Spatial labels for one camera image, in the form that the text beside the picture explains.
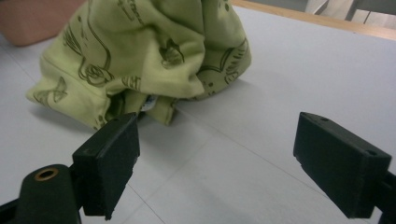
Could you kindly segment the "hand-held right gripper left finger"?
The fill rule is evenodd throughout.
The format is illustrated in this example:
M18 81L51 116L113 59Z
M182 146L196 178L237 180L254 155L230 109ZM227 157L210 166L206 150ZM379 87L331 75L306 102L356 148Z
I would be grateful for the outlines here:
M112 218L139 156L136 113L112 119L73 153L75 192L86 216Z

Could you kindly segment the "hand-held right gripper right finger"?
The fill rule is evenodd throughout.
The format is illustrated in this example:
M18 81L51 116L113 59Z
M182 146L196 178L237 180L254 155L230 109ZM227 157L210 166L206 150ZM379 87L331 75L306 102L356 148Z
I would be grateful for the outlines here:
M348 218L392 217L391 156L330 119L299 115L293 156Z

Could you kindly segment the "green printed baby romper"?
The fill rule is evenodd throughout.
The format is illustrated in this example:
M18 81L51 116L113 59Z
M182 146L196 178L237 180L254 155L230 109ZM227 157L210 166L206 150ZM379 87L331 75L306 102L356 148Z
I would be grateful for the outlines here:
M100 129L126 113L171 122L249 67L229 0L87 0L40 57L30 101Z

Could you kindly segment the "pink plastic basket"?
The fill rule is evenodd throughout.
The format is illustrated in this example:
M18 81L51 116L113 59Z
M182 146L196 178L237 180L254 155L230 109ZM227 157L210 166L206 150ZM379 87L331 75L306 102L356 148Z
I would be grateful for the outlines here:
M86 0L0 0L0 35L28 46L59 34Z

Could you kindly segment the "white metal desk frame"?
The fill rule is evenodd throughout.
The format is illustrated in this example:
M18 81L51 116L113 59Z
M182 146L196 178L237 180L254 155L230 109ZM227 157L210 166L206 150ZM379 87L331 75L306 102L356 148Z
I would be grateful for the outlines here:
M319 0L315 15L326 10L340 13L344 21L352 21L358 10L396 16L396 0Z

